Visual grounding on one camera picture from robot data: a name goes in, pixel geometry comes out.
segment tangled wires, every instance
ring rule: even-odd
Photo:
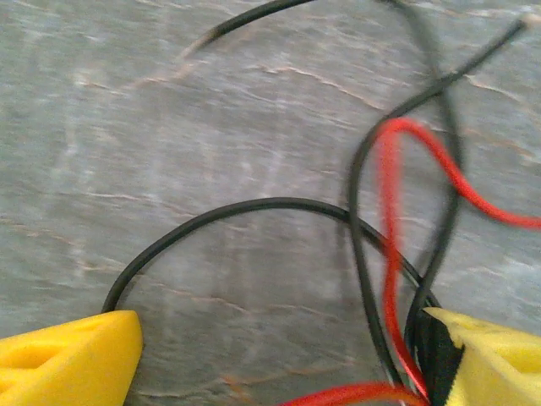
[[[240,28],[246,24],[249,24],[257,19],[261,19],[270,14],[285,10],[287,8],[298,6],[303,3],[309,3],[311,1],[313,0],[275,0],[263,4],[259,7],[253,8],[246,13],[229,19],[228,21],[225,21],[217,27],[209,30],[205,35],[203,35],[202,37],[200,37],[200,39],[194,42],[191,47],[187,48],[187,50],[183,53],[183,56],[185,58],[193,58],[197,52],[208,47],[212,42],[218,40],[225,34],[236,30],[237,28]],[[407,6],[405,3],[402,3],[399,0],[386,0],[386,3],[391,3],[393,6],[395,6],[396,9],[404,15],[407,22],[410,24],[416,42],[418,43],[419,47],[422,48],[422,50],[424,51],[426,63],[429,67],[429,73],[432,79],[432,84],[424,91],[421,91],[416,96],[410,98],[409,100],[402,103],[399,107],[386,114],[364,137],[359,148],[353,155],[353,160],[350,167],[350,175],[347,184],[348,211],[345,211],[336,206],[326,204],[324,202],[292,197],[249,200],[229,206],[224,206],[213,211],[209,211],[175,228],[170,233],[152,244],[140,255],[138,255],[124,269],[124,271],[120,274],[120,276],[113,284],[103,305],[103,312],[115,310],[117,302],[120,299],[123,290],[129,284],[131,279],[154,257],[156,257],[159,253],[161,253],[172,244],[175,244],[180,239],[183,239],[193,231],[211,222],[215,222],[227,217],[236,216],[249,211],[261,211],[270,209],[294,209],[311,211],[313,213],[333,217],[338,221],[346,222],[350,227],[353,252],[357,265],[358,279],[363,297],[363,306],[369,322],[370,334],[377,354],[380,357],[381,362],[385,367],[385,371],[389,377],[389,380],[390,382],[392,382],[393,386],[376,383],[334,388],[330,392],[323,392],[318,395],[313,395],[316,398],[310,398],[311,400],[305,398],[304,400],[299,399],[298,401],[287,404],[346,404],[347,402],[356,402],[368,398],[385,398],[395,400],[403,399],[404,401],[410,402],[410,404],[425,403],[426,399],[429,397],[429,394],[426,385],[423,382],[422,374],[414,363],[415,348],[413,347],[413,337],[415,321],[419,311],[425,305],[439,306],[434,295],[430,292],[430,289],[438,273],[438,270],[440,269],[440,265],[444,259],[447,246],[451,239],[451,234],[455,226],[456,215],[459,210],[460,196],[461,194],[463,194],[465,196],[468,196],[468,198],[472,197],[471,190],[468,191],[470,193],[464,192],[464,188],[467,187],[467,184],[464,184],[465,179],[462,178],[462,180],[460,181],[457,180],[459,178],[457,174],[460,174],[462,170],[462,143],[457,133],[456,114],[454,111],[454,107],[452,105],[451,98],[446,93],[446,89],[452,83],[459,80],[464,74],[470,73],[481,63],[494,55],[495,52],[497,52],[503,45],[505,45],[512,38],[514,38],[518,33],[523,31],[527,27],[527,23],[524,19],[519,19],[518,21],[513,23],[501,37],[490,42],[488,46],[486,46],[476,56],[471,58],[470,61],[465,63],[455,72],[443,75],[440,72],[438,66],[439,54],[436,43],[432,39],[432,35],[430,34],[428,27],[418,16],[417,12],[415,12],[410,6]],[[423,269],[422,272],[418,272],[409,262],[407,262],[405,258],[403,258],[401,255],[398,255],[396,245],[392,243],[392,238],[390,237],[390,234],[396,234],[396,227],[393,226],[393,224],[396,224],[396,213],[394,213],[392,206],[386,207],[387,211],[385,214],[385,220],[387,221],[386,224],[388,226],[388,229],[387,235],[384,238],[380,233],[378,233],[374,228],[369,226],[359,217],[358,192],[360,188],[359,184],[363,166],[366,163],[368,154],[371,151],[374,143],[381,136],[380,129],[382,128],[382,126],[384,124],[400,124],[401,126],[396,127],[396,129],[406,129],[408,132],[412,132],[413,134],[424,134],[423,129],[419,128],[414,123],[408,121],[396,122],[389,120],[392,120],[393,118],[399,118],[400,116],[411,112],[413,109],[423,105],[432,98],[437,99],[440,105],[443,122],[445,124],[445,147],[437,146],[435,150],[432,151],[436,153],[438,159],[445,161],[446,167],[453,168],[449,169],[449,174],[453,179],[453,184],[450,184],[448,189],[449,199],[447,207],[441,215],[441,219],[439,220],[439,224],[436,228],[434,237],[430,239],[431,241],[433,241],[433,243],[430,250],[429,260],[427,261],[427,266],[425,267],[425,269]],[[423,140],[429,145],[430,142],[433,142],[430,134],[428,135],[428,138],[424,137]],[[389,150],[382,150],[382,157],[385,157],[385,154],[395,154],[395,152],[392,152],[391,150],[392,146]],[[386,162],[386,165],[388,167],[396,166],[396,163],[393,163],[392,160],[386,161],[385,159],[382,159],[382,162]],[[389,184],[393,184],[393,182],[396,182],[396,179],[389,180],[386,189],[387,194],[391,193],[392,195],[392,187],[389,186]],[[368,264],[365,258],[365,254],[363,252],[362,242],[364,239],[368,240],[375,248],[380,250],[382,253],[385,253],[387,257],[388,268],[387,280],[385,285],[385,323],[391,331],[391,337],[393,343],[395,344],[397,352],[399,353],[399,358],[401,362],[404,364],[408,375],[412,377],[415,386],[422,395],[420,397],[402,388],[404,382],[402,382],[400,374],[398,373],[398,369],[396,368],[396,365],[391,357],[389,344],[385,340],[384,329],[380,321],[381,318],[377,311],[374,290],[372,288],[372,283],[369,278]],[[395,271],[399,266],[402,267],[402,270],[408,277],[408,280],[410,280],[410,282],[413,283],[413,285],[416,287],[415,297],[413,299],[413,303],[407,316],[404,338],[402,338],[402,335],[397,330],[398,324],[396,321],[396,306],[394,298],[394,295],[396,293],[396,287],[394,286],[396,279],[393,276],[395,275]]]

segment red wire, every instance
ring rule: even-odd
[[[411,406],[428,406],[426,400],[405,387],[393,387],[387,383],[378,382],[333,387],[282,403],[280,406],[339,406],[368,400],[402,400]]]
[[[440,162],[445,172],[455,185],[459,193],[476,206],[480,211],[501,222],[523,227],[541,229],[541,218],[519,216],[491,205],[478,194],[467,182],[464,175],[447,155],[445,147],[420,124],[408,118],[395,118],[383,123],[378,129],[380,140],[380,176],[381,199],[384,208],[384,225],[386,230],[385,254],[387,256],[387,269],[384,289],[385,324],[395,344],[398,358],[404,369],[410,375],[418,390],[427,397],[423,374],[413,361],[402,339],[398,317],[396,315],[396,280],[400,270],[400,255],[398,238],[400,236],[399,214],[397,210],[397,196],[399,185],[399,150],[398,135],[408,132],[421,140],[435,158]]]
[[[400,270],[400,254],[398,239],[400,236],[399,214],[397,209],[399,186],[399,149],[398,135],[407,132],[421,140],[432,152],[447,176],[455,185],[458,192],[472,205],[490,217],[510,225],[541,229],[540,217],[520,216],[488,203],[467,182],[466,178],[447,154],[445,147],[420,124],[408,118],[394,118],[383,123],[378,129],[380,141],[380,177],[381,199],[384,211],[384,227],[386,231],[385,255],[387,267],[384,288],[385,324],[395,345],[398,358],[404,369],[410,375],[422,397],[409,392],[404,387],[393,387],[385,383],[365,383],[334,387],[323,392],[308,395],[281,406],[339,406],[367,400],[402,400],[410,405],[428,405],[428,393],[424,384],[423,374],[407,351],[402,339],[398,317],[396,315],[396,282]]]

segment gray marble surface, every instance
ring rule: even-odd
[[[0,2],[0,337],[95,314],[115,276],[180,222],[238,200],[343,204],[354,146],[427,83],[402,18],[319,1],[178,58],[259,2]],[[527,0],[432,0],[452,69]],[[541,214],[541,26],[453,88],[467,176],[496,205]],[[440,127],[434,106],[414,117]],[[404,253],[444,201],[441,171],[404,142]],[[375,174],[363,214],[379,224]],[[298,212],[252,214],[186,239],[141,277],[145,352],[127,405],[273,404],[382,378],[347,233]],[[541,333],[541,239],[467,207],[435,285],[443,305]],[[369,252],[374,283],[381,260]],[[403,289],[405,307],[411,296]]]

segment marble countertop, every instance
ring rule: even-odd
[[[343,206],[355,145],[428,83],[394,10],[318,1],[181,51],[254,0],[0,1],[0,337],[101,308],[115,276],[180,222],[239,200]],[[432,0],[451,70],[523,12],[520,0]],[[541,214],[541,26],[455,85],[467,177],[498,206]],[[438,129],[434,104],[413,116]],[[404,142],[404,254],[445,199]],[[364,218],[379,224],[375,174]],[[541,334],[541,238],[466,205],[434,291],[451,310]],[[369,251],[374,283],[382,262]],[[401,303],[411,297],[404,287]],[[347,231],[308,213],[220,222],[170,249],[123,303],[145,351],[129,406],[273,404],[382,378]]]

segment cable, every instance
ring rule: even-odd
[[[131,261],[117,277],[116,281],[109,290],[109,293],[107,294],[107,298],[101,308],[101,312],[106,313],[109,311],[114,311],[117,308],[118,301],[120,300],[124,289],[128,286],[135,275],[137,275],[139,271],[141,271],[150,261],[156,258],[162,251],[177,243],[177,241],[180,241],[191,233],[213,222],[252,211],[275,209],[309,211],[334,218],[337,221],[344,223],[347,223],[349,219],[349,213],[340,207],[333,206],[323,201],[294,197],[271,197],[265,199],[247,200],[208,211],[174,228],[171,232],[158,239],[154,244],[150,245],[146,250],[137,255],[137,257]],[[383,239],[381,234],[362,220],[360,221],[360,224],[363,231],[363,236],[377,250],[382,251]],[[402,267],[408,281],[417,287],[421,281],[421,277],[415,271],[413,266],[403,257]],[[429,294],[427,298],[427,305],[439,305],[433,294]]]
[[[197,40],[191,47],[189,47],[187,51],[183,53],[183,55],[187,57],[193,54],[194,52],[202,49],[203,47],[206,47],[207,45],[209,45],[210,43],[212,43],[219,37],[225,35],[227,32],[235,30],[242,25],[246,25],[249,22],[255,21],[256,19],[265,17],[266,15],[269,15],[269,14],[276,13],[285,8],[290,8],[290,7],[303,4],[303,3],[309,3],[310,1],[313,1],[313,0],[304,0],[304,1],[293,1],[293,0],[280,1],[279,0],[279,1],[274,1],[274,2],[264,4],[262,6],[259,6],[258,8],[253,8],[252,10],[249,10],[248,12],[241,14],[238,17],[230,19],[222,23],[221,25],[218,25],[214,29],[208,31],[207,34],[205,34],[205,36]],[[410,22],[410,24],[413,27],[413,31],[414,31],[414,35],[416,36],[416,39],[420,43],[421,47],[425,50],[425,53],[427,53],[427,59],[429,60],[431,73],[433,74],[434,79],[437,79],[437,77],[439,76],[438,75],[439,70],[437,67],[437,58],[434,57],[434,55],[436,55],[435,46],[432,43],[432,41],[429,39],[428,30],[426,30],[426,28],[421,24],[422,22],[420,21],[420,19],[416,17],[416,14],[408,6],[404,5],[398,0],[392,0],[392,1],[388,0],[388,3],[393,3],[406,15],[407,20]],[[454,81],[460,79],[465,73],[476,68],[486,58],[488,58],[498,48],[500,48],[505,42],[509,41],[516,33],[522,30],[524,26],[525,24],[521,20],[516,22],[508,30],[505,36],[500,38],[499,41],[493,42],[488,47],[488,49],[485,49],[484,52],[479,53],[477,57],[473,58],[469,63],[464,65],[464,67],[462,67],[455,73],[448,74],[446,76],[443,76],[435,80],[433,85],[427,88],[424,92],[421,92],[420,94],[416,95],[412,99],[408,100],[406,103],[397,107],[393,112],[391,112],[390,115],[387,115],[384,118],[382,118],[382,120],[380,120],[378,124],[382,123],[385,119],[392,117],[393,114],[396,114],[396,115],[405,114],[406,112],[414,109],[415,107],[425,103],[430,98],[434,96],[441,96],[442,93],[445,91],[446,87],[448,87]],[[453,111],[450,109],[450,102],[448,100],[442,102],[442,109],[445,111],[445,121],[447,123],[447,126],[450,128],[452,142],[449,143],[450,144],[449,147],[451,149],[451,154],[453,154],[453,157],[455,158],[457,164],[460,165],[462,163],[462,159],[460,156],[461,148],[460,148],[459,140],[456,136],[456,120],[454,119]],[[372,132],[374,132],[375,129],[377,129],[377,125],[373,128]],[[366,230],[367,230],[366,226],[368,226],[368,224],[362,222],[357,217],[356,211],[358,210],[358,204],[356,200],[357,200],[358,193],[352,193],[355,190],[358,191],[358,181],[360,179],[360,173],[361,173],[360,168],[363,165],[363,159],[366,157],[366,155],[368,155],[368,149],[372,146],[373,142],[374,142],[373,135],[369,133],[369,136],[367,136],[364,143],[359,147],[353,159],[352,169],[350,173],[350,182],[349,182],[349,187],[348,187],[348,194],[349,194],[348,205],[350,208],[351,215],[347,217],[346,220],[348,220],[350,223],[353,248],[354,248],[357,268],[358,268],[358,275],[359,275],[360,285],[361,285],[361,289],[363,293],[363,304],[364,304],[365,312],[367,314],[367,318],[369,320],[369,327],[370,327],[370,332],[374,341],[374,345],[376,347],[376,350],[378,351],[378,355],[380,356],[383,364],[385,365],[385,368],[387,369],[388,373],[391,375],[391,379],[395,383],[400,383],[402,382],[401,378],[389,354],[389,349],[385,341],[383,330],[381,328],[380,319],[378,317],[377,309],[375,306],[374,293],[371,288],[369,274],[366,267],[366,261],[364,259],[364,255],[362,251],[362,246],[361,246],[362,237],[363,237],[363,234],[366,234]],[[446,214],[444,215],[444,220],[442,222],[443,227],[440,227],[440,232],[438,233],[438,237],[436,239],[437,246],[434,247],[434,251],[433,251],[434,253],[430,261],[429,270],[428,270],[428,272],[432,272],[431,273],[433,275],[432,281],[434,280],[435,273],[437,272],[437,268],[439,267],[439,264],[441,263],[443,259],[446,245],[448,243],[449,237],[451,236],[451,230],[454,225],[454,219],[455,219],[456,211],[458,208],[457,202],[458,202],[457,196],[455,197],[452,196],[450,208],[447,210]],[[244,202],[239,205],[250,204],[250,203],[253,203],[253,201]],[[312,211],[311,209],[306,209],[306,207],[304,209],[302,208],[298,208],[298,209]],[[264,210],[264,209],[254,209],[254,208],[247,209],[247,211],[253,211],[253,210]],[[184,224],[184,226],[188,225],[188,227],[190,227],[189,223],[190,222],[187,222],[186,224]],[[146,251],[144,251],[144,253],[138,256],[134,261],[132,261],[132,263],[124,270],[124,272],[121,274],[119,279],[113,285],[111,291],[109,292],[107,296],[103,311],[113,310],[117,304],[118,299],[120,298],[120,295],[122,294],[123,289],[129,283],[131,278],[133,278],[133,276],[140,269],[142,269],[142,267],[145,266],[145,264],[148,263],[148,261],[150,261],[154,256],[158,255],[167,246],[169,246],[170,244],[173,244],[174,241],[180,238],[182,238],[182,236],[178,237],[177,235],[175,237],[175,235],[168,234],[167,236],[164,236],[164,238],[162,238],[160,241],[156,242],[151,247],[149,247]],[[417,282],[421,280],[420,276],[415,272],[415,270],[413,270],[412,267],[410,271],[413,271],[413,273],[408,271],[409,272],[408,274],[413,275],[413,280]],[[424,282],[422,282],[421,287],[417,289],[416,298],[422,297],[423,295],[425,298],[427,298],[426,295],[429,292],[430,285],[431,285],[431,281],[429,280],[429,278],[425,278]],[[425,300],[422,299],[419,309],[421,308],[424,302]],[[433,304],[437,304],[435,300],[427,301],[427,303],[430,303],[430,302],[432,302]],[[418,313],[418,310],[414,311],[413,307],[410,309],[410,314],[416,315],[417,313]]]
[[[411,406],[429,406],[423,398],[405,387],[393,387],[386,383],[360,383],[333,387],[303,398],[282,403],[280,406],[337,406],[369,400],[398,400]]]
[[[506,33],[503,36],[497,38],[496,40],[488,44],[488,46],[486,46],[484,49],[478,52],[477,55],[475,55],[470,61],[465,63],[463,66],[461,66],[455,73],[448,74],[442,77],[436,83],[429,86],[425,91],[420,92],[418,95],[410,98],[405,103],[395,108],[392,112],[385,115],[368,132],[361,146],[357,149],[357,151],[355,152],[355,155],[353,156],[352,164],[350,167],[350,175],[349,175],[348,191],[347,191],[347,207],[349,211],[352,213],[352,216],[350,217],[350,232],[351,232],[351,238],[352,238],[353,253],[355,254],[355,260],[358,265],[359,278],[361,279],[361,289],[363,291],[363,300],[365,303],[367,318],[370,320],[369,327],[371,327],[372,337],[374,339],[374,345],[376,346],[376,350],[378,350],[378,354],[380,356],[386,357],[387,359],[390,358],[390,355],[388,354],[388,347],[386,346],[384,347],[383,344],[381,344],[381,342],[385,340],[385,336],[381,328],[380,320],[377,317],[377,313],[375,313],[377,310],[376,310],[375,302],[372,300],[374,295],[372,292],[372,288],[369,286],[370,280],[369,280],[368,267],[367,267],[366,259],[363,252],[362,234],[360,233],[360,228],[358,224],[358,215],[359,215],[358,192],[360,188],[359,181],[360,181],[363,165],[366,163],[366,159],[368,157],[369,151],[374,144],[377,128],[379,128],[379,126],[384,121],[390,118],[397,118],[397,117],[403,116],[407,114],[408,112],[411,112],[413,109],[421,106],[432,97],[438,96],[446,87],[453,84],[455,81],[459,80],[464,74],[471,72],[472,70],[477,68],[477,66],[479,66],[481,63],[483,63],[486,59],[488,59],[490,56],[494,55],[498,49],[500,49],[512,38],[514,38],[518,33],[522,32],[525,28],[526,28],[526,24],[521,19],[519,19],[518,21],[516,21],[510,26],[510,28],[506,31]],[[447,216],[445,216],[444,222],[446,220],[452,220],[454,223],[454,217],[448,218]],[[445,233],[442,232],[441,234],[437,236],[436,240],[439,245],[436,245],[434,247],[434,253],[432,254],[431,262],[429,263],[429,269],[427,270],[424,280],[421,282],[421,287],[417,289],[412,307],[410,308],[409,325],[408,325],[409,335],[407,336],[407,342],[409,343],[410,350],[413,350],[413,331],[414,331],[413,323],[415,322],[415,317],[417,316],[418,312],[422,309],[423,304],[424,304],[423,301],[420,301],[420,300],[422,300],[425,293],[428,290],[430,290],[434,282],[435,276],[438,272],[438,267],[440,263],[443,261],[443,253],[439,254],[437,251],[438,250],[445,251],[445,248],[451,236],[452,226],[453,224],[450,222],[449,223],[446,222],[445,224],[442,224],[442,226],[440,226],[440,230],[445,231]],[[396,374],[397,374],[397,371],[393,372],[393,378],[394,378],[393,380],[394,382],[399,382],[396,379]]]
[[[445,151],[445,147],[425,128],[409,118],[394,118],[379,126],[376,139],[380,143],[380,185],[381,205],[383,206],[385,224],[385,256],[387,258],[384,308],[385,324],[392,341],[395,344],[398,358],[404,369],[413,379],[418,390],[426,398],[428,393],[424,384],[423,374],[416,366],[408,348],[402,340],[398,316],[396,314],[396,281],[397,271],[400,269],[401,258],[398,239],[400,228],[397,210],[399,190],[400,154],[398,149],[398,135],[408,133],[422,141],[429,151],[434,155],[439,164],[444,168],[445,173],[451,180],[456,191],[464,196],[472,205],[495,220],[522,228],[541,230],[541,217],[525,217],[488,203],[468,183],[459,167]]]
[[[233,17],[232,19],[229,19],[221,23],[217,27],[207,31],[203,36],[201,36],[197,41],[195,41],[190,47],[187,48],[184,56],[186,57],[197,51],[200,51],[204,47],[224,36],[225,34],[251,22],[254,22],[257,19],[264,18],[270,14],[297,6],[299,4],[309,3],[309,1],[313,0],[275,0],[266,4],[262,4],[259,7],[252,8],[249,11],[242,13],[239,16]],[[373,135],[371,133],[374,132],[374,129],[377,128],[377,125],[384,122],[386,119],[404,115],[407,112],[413,110],[414,108],[420,106],[421,104],[424,104],[434,96],[439,97],[440,107],[444,115],[444,123],[449,130],[448,145],[451,154],[453,155],[453,158],[455,159],[457,165],[459,167],[462,167],[462,145],[460,142],[460,138],[456,134],[456,118],[453,110],[451,109],[451,100],[449,96],[445,93],[445,88],[452,84],[454,81],[460,79],[464,74],[470,72],[471,70],[479,66],[479,64],[492,56],[500,47],[502,47],[518,32],[525,28],[525,23],[522,20],[517,21],[511,26],[511,28],[505,33],[505,35],[489,44],[482,52],[478,53],[476,57],[470,60],[469,63],[466,63],[457,72],[455,72],[454,74],[448,74],[447,76],[439,79],[439,56],[437,53],[436,45],[434,41],[431,41],[431,35],[424,22],[418,17],[418,14],[413,10],[412,7],[407,6],[401,1],[383,0],[383,3],[391,3],[404,13],[406,20],[411,25],[413,34],[416,37],[416,41],[426,53],[427,62],[430,67],[430,73],[432,79],[434,80],[434,84],[428,89],[426,89],[424,92],[421,92],[419,95],[412,97],[410,100],[406,101],[406,103],[397,107],[389,115],[383,117],[378,122],[378,124],[376,124],[376,126],[371,130],[367,138],[364,140],[363,144],[359,147],[356,155],[353,158],[350,170],[350,181],[348,185],[348,208],[350,212],[356,212],[358,210],[358,181],[360,179],[361,166],[364,159],[363,154],[359,154],[359,150],[363,149],[363,147],[366,145],[368,145],[369,148],[371,147],[371,145],[373,144]],[[444,215],[440,220],[440,226],[436,229],[435,238],[432,238],[432,240],[434,240],[434,248],[431,251],[432,254],[429,258],[429,264],[425,272],[424,282],[422,283],[421,288],[417,289],[414,301],[412,302],[412,306],[408,312],[405,334],[407,335],[407,341],[410,343],[409,348],[412,351],[414,327],[413,323],[415,322],[415,316],[422,309],[426,293],[432,286],[435,280],[435,276],[440,268],[441,262],[444,259],[445,251],[451,239],[452,230],[454,228],[456,214],[458,213],[459,196],[453,188],[450,189],[449,193],[450,201],[447,206],[447,210],[445,211]],[[360,288],[363,296],[363,305],[369,322],[369,330],[372,340],[390,380],[395,383],[402,383],[402,379],[398,373],[398,370],[396,369],[392,361],[388,345],[385,341],[385,335],[381,327],[380,318],[377,313],[374,291],[371,287],[371,282],[369,279],[369,272],[367,269],[368,267],[364,258],[362,239],[358,230],[358,222],[356,216],[351,217],[350,229],[352,235],[353,251],[357,262]]]

